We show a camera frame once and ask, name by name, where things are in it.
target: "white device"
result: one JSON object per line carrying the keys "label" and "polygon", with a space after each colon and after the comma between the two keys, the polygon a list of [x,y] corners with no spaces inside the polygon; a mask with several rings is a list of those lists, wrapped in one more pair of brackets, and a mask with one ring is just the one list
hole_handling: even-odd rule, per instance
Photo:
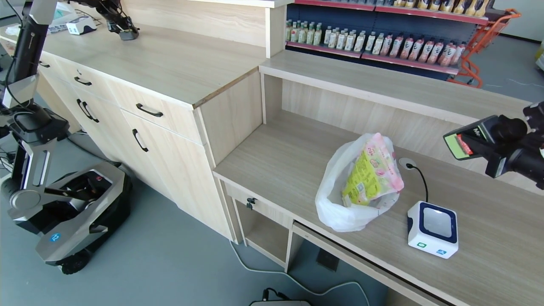
{"label": "white device", "polygon": [[423,201],[416,203],[408,210],[408,245],[450,258],[459,249],[455,211]]}
{"label": "white device", "polygon": [[95,21],[89,16],[78,17],[66,24],[70,34],[83,35],[96,30]]}

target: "red shelf edge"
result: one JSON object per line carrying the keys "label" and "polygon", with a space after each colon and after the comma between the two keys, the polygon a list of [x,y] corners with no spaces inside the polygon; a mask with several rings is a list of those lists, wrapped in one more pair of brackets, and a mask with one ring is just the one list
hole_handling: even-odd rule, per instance
{"label": "red shelf edge", "polygon": [[467,23],[475,23],[477,25],[486,25],[488,22],[487,17],[474,17],[463,14],[447,13],[442,11],[424,10],[417,8],[403,8],[403,7],[389,7],[389,6],[376,6],[376,11],[384,13],[394,13],[403,15],[416,15],[424,17],[432,17],[439,19],[447,19],[454,21],[461,21]]}
{"label": "red shelf edge", "polygon": [[323,47],[323,46],[314,46],[314,45],[308,45],[308,44],[301,44],[299,42],[288,41],[286,43],[286,45],[290,46],[290,47],[301,48],[301,49],[307,49],[307,50],[314,50],[314,51],[338,54],[338,55],[342,55],[342,56],[346,56],[346,57],[353,57],[353,58],[360,58],[361,57],[361,53],[359,53],[359,52],[338,50],[336,48],[327,48],[327,47]]}
{"label": "red shelf edge", "polygon": [[335,1],[321,1],[321,0],[295,0],[294,3],[295,4],[303,4],[303,5],[318,5],[318,6],[321,6],[321,7],[365,10],[365,11],[373,11],[374,8],[375,8],[374,5],[358,4],[358,3],[346,3],[346,2],[335,2]]}
{"label": "red shelf edge", "polygon": [[361,58],[362,59],[375,60],[377,62],[384,62],[384,63],[408,66],[408,67],[413,67],[413,68],[437,71],[437,72],[442,72],[442,73],[450,74],[450,75],[457,75],[459,73],[459,69],[455,68],[455,67],[450,67],[450,66],[443,67],[443,66],[440,66],[440,65],[420,63],[418,61],[411,61],[411,60],[407,60],[407,59],[393,58],[393,57],[389,57],[389,56],[378,56],[378,55],[363,53],[363,55],[361,55]]}

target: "white plastic bag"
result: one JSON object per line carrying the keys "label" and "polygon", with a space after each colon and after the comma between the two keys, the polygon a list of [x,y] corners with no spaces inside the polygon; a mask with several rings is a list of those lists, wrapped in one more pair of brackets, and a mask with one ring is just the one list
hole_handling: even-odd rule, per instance
{"label": "white plastic bag", "polygon": [[[398,193],[390,193],[370,202],[369,206],[345,207],[342,204],[342,189],[345,187],[351,165],[361,154],[364,144],[372,138],[372,135],[364,134],[356,141],[341,146],[325,169],[316,195],[317,214],[321,222],[335,231],[362,230],[374,218],[388,211],[399,199]],[[393,143],[385,136],[384,140],[387,150],[395,159]],[[395,170],[400,176],[396,161]]]}

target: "floor cable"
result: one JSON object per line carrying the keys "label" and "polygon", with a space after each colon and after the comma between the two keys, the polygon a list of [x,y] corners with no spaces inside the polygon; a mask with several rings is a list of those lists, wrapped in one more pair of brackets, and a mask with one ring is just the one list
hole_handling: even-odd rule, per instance
{"label": "floor cable", "polygon": [[346,286],[346,285],[356,285],[357,287],[359,287],[359,289],[361,290],[361,292],[363,293],[363,296],[364,296],[364,299],[365,301],[367,302],[367,306],[370,306],[370,303],[368,302],[368,297],[367,297],[367,294],[366,292],[364,291],[363,287],[361,287],[361,285],[356,282],[356,281],[348,281],[346,283],[341,283],[339,285],[336,285],[336,286],[333,286],[333,287],[330,287],[329,289],[325,290],[324,292],[314,292],[306,287],[304,287],[299,281],[297,281],[296,279],[294,279],[292,276],[290,276],[289,274],[285,273],[285,272],[281,272],[281,271],[267,271],[267,270],[257,270],[257,269],[253,269],[253,268],[250,268],[248,267],[243,261],[242,259],[240,258],[240,255],[238,254],[238,252],[236,251],[236,249],[234,248],[234,245],[232,244],[232,242],[229,242],[229,244],[231,245],[231,248],[232,250],[234,251],[236,257],[238,258],[238,261],[240,262],[240,264],[248,271],[251,271],[251,272],[258,272],[258,273],[268,273],[268,274],[281,274],[281,275],[285,275],[287,276],[289,279],[291,279],[293,282],[295,282],[295,284],[299,285],[302,289],[306,290],[307,292],[313,294],[313,295],[316,295],[316,296],[324,296],[326,295],[327,293],[331,292],[332,290],[336,289],[336,288],[340,288],[342,286]]}

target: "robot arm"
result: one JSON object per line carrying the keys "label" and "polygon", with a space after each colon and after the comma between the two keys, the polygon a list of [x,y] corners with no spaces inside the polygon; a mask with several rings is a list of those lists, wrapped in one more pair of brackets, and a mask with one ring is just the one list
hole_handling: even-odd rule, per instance
{"label": "robot arm", "polygon": [[544,102],[524,108],[523,114],[527,124],[494,115],[449,132],[444,140],[457,160],[485,158],[485,173],[492,178],[513,171],[544,189]]}
{"label": "robot arm", "polygon": [[[118,33],[121,40],[138,37],[138,29],[131,18],[123,13],[120,0],[76,2],[96,8],[106,19],[109,31]],[[5,186],[3,192],[8,192],[7,196],[13,198],[18,191],[28,191],[21,193],[19,200],[12,199],[15,200],[11,201],[14,204],[85,200],[85,196],[77,192],[45,186],[55,143],[67,136],[69,128],[64,118],[36,105],[33,100],[38,83],[36,73],[40,55],[56,5],[57,0],[25,2],[13,62],[6,77],[6,91],[0,103],[0,137],[11,132],[18,142],[11,179],[5,182],[9,186]]]}

